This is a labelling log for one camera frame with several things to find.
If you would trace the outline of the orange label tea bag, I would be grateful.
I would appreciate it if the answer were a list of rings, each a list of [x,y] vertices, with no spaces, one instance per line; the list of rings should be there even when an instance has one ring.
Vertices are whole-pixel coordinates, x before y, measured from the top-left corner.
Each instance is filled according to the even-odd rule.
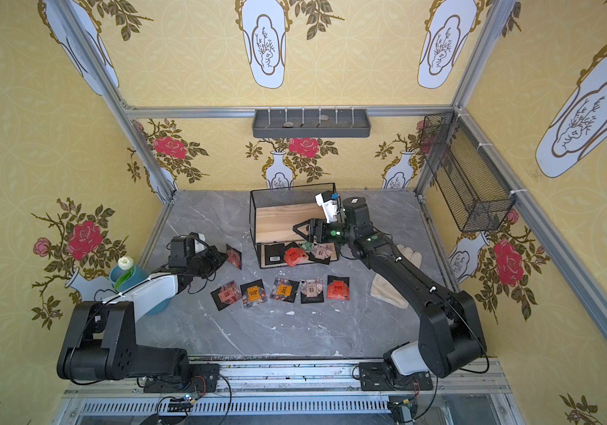
[[[270,299],[294,303],[299,290],[299,281],[278,278],[275,280]]]

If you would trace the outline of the floral tea bag shelf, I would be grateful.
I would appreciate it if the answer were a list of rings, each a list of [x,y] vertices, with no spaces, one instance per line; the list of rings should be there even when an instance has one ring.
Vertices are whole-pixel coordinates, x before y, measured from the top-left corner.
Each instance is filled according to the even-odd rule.
[[[334,254],[334,244],[313,244],[308,257],[312,262],[328,265]]]

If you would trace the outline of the beige floral tea bag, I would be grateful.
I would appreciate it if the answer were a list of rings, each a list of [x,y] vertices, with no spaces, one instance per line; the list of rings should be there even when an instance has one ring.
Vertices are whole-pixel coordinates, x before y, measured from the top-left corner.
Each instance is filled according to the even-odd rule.
[[[325,301],[324,285],[320,279],[301,281],[300,292],[302,304],[316,304]]]

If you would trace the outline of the red black tea bag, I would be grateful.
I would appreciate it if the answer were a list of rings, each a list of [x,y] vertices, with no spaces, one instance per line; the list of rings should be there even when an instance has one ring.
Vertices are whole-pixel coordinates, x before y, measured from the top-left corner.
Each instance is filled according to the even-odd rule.
[[[350,301],[350,278],[328,276],[327,298],[338,301]]]

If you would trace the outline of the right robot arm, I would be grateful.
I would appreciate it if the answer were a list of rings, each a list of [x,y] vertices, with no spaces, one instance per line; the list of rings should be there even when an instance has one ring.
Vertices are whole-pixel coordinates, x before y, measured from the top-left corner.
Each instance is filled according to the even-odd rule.
[[[407,368],[425,367],[445,378],[487,357],[487,343],[475,301],[468,293],[453,292],[436,283],[402,254],[385,232],[372,223],[365,199],[338,201],[335,193],[317,195],[323,219],[297,223],[293,231],[311,243],[343,244],[353,258],[386,279],[419,318],[418,339],[388,354],[401,375]]]

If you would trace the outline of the pink label tea bag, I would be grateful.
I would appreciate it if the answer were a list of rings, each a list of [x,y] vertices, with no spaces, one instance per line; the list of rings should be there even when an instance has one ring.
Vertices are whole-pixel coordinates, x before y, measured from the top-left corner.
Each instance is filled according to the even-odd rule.
[[[222,311],[241,301],[241,291],[236,282],[231,281],[213,290],[211,297],[218,311]]]

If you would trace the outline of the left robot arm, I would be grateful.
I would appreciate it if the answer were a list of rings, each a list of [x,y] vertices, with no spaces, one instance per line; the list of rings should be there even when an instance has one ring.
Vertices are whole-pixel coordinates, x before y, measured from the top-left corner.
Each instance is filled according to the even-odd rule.
[[[167,263],[140,283],[99,301],[85,301],[73,310],[57,360],[57,375],[77,385],[126,378],[153,378],[184,388],[193,373],[188,354],[179,348],[139,345],[136,324],[159,304],[205,281],[228,259],[197,233],[174,237]]]

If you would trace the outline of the red tea bag shelf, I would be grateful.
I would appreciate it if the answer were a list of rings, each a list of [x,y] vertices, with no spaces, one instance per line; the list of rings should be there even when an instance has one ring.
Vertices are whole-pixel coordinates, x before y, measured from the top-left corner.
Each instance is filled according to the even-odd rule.
[[[308,254],[298,247],[288,248],[285,251],[285,262],[289,267],[295,267],[309,260]]]

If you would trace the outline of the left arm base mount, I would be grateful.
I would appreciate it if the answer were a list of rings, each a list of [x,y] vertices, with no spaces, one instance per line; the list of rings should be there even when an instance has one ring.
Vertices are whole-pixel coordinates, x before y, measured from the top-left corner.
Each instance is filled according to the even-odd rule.
[[[213,393],[217,389],[218,363],[190,364],[181,368],[180,375],[148,378],[142,386],[144,393]]]

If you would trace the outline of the earl grey red tea bag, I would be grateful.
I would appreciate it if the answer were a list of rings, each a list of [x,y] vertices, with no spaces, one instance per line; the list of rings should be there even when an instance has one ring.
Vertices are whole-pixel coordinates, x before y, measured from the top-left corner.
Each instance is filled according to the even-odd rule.
[[[236,248],[227,245],[227,261],[238,269],[242,269],[242,254]]]

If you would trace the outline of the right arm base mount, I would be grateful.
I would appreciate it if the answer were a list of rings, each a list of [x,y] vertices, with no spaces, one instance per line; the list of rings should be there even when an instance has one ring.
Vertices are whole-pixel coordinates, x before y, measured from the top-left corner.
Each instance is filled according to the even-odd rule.
[[[362,391],[432,391],[434,381],[428,371],[401,375],[385,362],[363,362],[353,372]]]

